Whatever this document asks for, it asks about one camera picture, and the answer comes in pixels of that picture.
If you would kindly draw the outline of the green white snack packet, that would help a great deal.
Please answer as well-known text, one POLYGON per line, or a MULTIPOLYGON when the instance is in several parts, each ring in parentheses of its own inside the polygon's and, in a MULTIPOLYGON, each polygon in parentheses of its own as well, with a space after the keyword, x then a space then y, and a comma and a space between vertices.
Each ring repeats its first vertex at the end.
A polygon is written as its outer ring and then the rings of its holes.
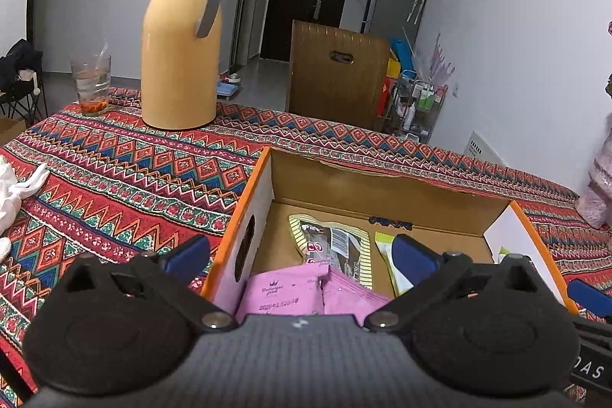
POLYGON ((376 248, 385 261, 393 292, 396 297, 401 296, 405 292, 413 288, 413 284, 400 272, 393 261, 392 246, 394 237, 383 232, 374 234, 376 248))

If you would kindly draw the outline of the orange cardboard snack box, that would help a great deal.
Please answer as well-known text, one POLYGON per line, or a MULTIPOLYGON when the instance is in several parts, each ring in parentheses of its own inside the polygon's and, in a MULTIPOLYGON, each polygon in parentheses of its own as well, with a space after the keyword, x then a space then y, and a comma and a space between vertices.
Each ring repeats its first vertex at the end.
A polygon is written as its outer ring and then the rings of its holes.
POLYGON ((423 245, 464 253, 476 263, 495 262, 503 250, 527 255, 557 300, 577 313, 542 237, 517 202, 270 148, 262 151, 239 198, 201 296, 232 313, 250 275, 301 264, 288 223, 294 213, 368 234, 382 228, 375 218, 387 219, 384 230, 393 235, 408 223, 409 235, 423 245))

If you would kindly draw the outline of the striped yellow snack packet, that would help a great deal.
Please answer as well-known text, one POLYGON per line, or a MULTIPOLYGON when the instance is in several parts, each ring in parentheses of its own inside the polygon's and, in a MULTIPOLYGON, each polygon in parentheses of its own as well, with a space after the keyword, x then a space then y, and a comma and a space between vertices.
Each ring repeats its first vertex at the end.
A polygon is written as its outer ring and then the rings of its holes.
POLYGON ((373 290, 373 265, 367 232, 311 215, 290 215, 290 233, 305 263, 324 261, 356 283, 373 290))

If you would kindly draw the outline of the pink snack packet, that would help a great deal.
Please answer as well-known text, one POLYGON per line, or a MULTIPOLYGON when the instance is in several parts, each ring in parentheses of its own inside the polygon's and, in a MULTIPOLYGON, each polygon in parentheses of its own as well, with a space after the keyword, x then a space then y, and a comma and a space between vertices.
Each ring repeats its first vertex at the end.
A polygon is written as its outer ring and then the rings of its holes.
POLYGON ((389 301, 390 298, 363 287, 333 267, 322 284, 324 314, 353 315, 360 325, 389 301))
POLYGON ((306 263, 251 276, 236 311, 236 321, 243 322, 248 315, 324 314, 322 284, 329 270, 327 263, 306 263))

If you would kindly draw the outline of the pink textured vase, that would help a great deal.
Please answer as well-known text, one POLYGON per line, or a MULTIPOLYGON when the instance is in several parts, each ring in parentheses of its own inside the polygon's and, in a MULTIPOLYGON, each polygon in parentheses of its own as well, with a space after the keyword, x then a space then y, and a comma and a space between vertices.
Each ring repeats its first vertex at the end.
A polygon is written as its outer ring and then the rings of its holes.
POLYGON ((576 203, 578 214, 595 229, 611 225, 611 133, 588 171, 589 181, 576 203))

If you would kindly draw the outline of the colourful patterned tablecloth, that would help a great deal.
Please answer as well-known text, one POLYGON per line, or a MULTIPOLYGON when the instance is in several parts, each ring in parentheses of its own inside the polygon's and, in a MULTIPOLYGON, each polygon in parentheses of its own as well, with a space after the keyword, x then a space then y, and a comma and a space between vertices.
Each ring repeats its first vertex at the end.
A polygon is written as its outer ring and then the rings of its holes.
POLYGON ((137 94, 99 117, 76 106, 2 151, 49 178, 8 230, 1 387, 27 407, 567 407, 580 351, 571 319, 527 255, 503 250, 448 287, 414 287, 362 325, 350 315, 250 315, 200 294, 267 148, 447 190, 515 201, 567 284, 606 261, 606 233, 542 178, 383 133, 219 104, 213 123, 164 132, 137 94), (195 235, 207 267, 188 287, 146 287, 146 252, 195 235))

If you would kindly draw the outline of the white cloth glove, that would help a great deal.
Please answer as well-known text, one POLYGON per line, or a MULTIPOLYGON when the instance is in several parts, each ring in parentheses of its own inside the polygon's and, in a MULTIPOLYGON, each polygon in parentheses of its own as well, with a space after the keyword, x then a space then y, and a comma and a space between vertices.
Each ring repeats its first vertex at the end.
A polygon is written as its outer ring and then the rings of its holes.
POLYGON ((1 156, 1 196, 0 196, 0 261, 10 253, 11 240, 4 233, 13 225, 23 201, 37 193, 50 175, 48 165, 40 164, 24 181, 16 179, 13 166, 1 156))

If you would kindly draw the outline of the glass cup with drink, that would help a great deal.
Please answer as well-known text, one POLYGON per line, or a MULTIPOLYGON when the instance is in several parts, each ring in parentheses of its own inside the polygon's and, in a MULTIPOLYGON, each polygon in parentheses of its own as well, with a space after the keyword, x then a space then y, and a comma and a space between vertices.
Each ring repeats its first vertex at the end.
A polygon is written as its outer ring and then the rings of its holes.
POLYGON ((98 116, 109 107, 111 56, 92 54, 70 59, 78 104, 84 116, 98 116))

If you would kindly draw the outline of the wooden chair back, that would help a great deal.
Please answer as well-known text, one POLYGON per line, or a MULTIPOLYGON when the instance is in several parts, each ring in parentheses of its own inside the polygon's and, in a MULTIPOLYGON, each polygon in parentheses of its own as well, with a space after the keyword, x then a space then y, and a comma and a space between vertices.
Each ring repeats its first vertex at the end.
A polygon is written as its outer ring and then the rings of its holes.
POLYGON ((389 52, 383 38, 294 21, 287 111, 380 129, 389 52))

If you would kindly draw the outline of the cardboard box on floor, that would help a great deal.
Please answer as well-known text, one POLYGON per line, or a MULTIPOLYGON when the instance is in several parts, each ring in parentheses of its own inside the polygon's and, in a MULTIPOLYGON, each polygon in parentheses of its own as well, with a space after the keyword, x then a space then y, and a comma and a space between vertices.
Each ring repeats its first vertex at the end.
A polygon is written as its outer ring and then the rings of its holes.
POLYGON ((0 146, 4 146, 13 139, 16 139, 20 133, 26 130, 24 120, 15 120, 6 117, 0 118, 0 146))

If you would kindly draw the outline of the yellow thermos jug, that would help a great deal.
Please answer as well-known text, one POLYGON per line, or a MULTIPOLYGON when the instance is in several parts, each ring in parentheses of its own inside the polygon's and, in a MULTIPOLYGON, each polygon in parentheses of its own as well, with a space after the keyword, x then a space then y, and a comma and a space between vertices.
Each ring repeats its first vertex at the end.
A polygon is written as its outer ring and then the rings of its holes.
POLYGON ((216 116, 221 0, 150 0, 142 24, 141 113, 162 130, 216 116))

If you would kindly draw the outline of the black folding chair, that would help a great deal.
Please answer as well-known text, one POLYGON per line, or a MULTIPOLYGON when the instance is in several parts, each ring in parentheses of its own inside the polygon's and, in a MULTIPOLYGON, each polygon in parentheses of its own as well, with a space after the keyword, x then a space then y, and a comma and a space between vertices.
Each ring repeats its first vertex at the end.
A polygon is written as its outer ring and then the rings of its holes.
POLYGON ((19 39, 1 57, 1 114, 23 119, 27 126, 49 114, 42 78, 42 51, 19 39))

